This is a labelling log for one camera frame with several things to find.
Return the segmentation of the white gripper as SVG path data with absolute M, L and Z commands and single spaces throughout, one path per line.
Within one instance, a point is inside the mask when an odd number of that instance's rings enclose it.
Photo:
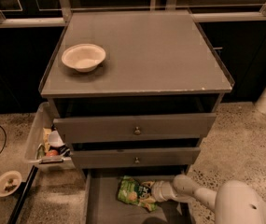
M 158 203 L 175 200 L 177 193 L 175 192 L 170 181 L 157 181 L 151 188 L 151 193 Z

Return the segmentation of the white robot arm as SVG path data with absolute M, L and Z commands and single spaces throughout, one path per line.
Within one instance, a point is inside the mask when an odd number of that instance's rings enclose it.
M 258 102 L 219 105 L 198 160 L 157 194 L 188 196 L 192 224 L 266 224 L 265 130 Z

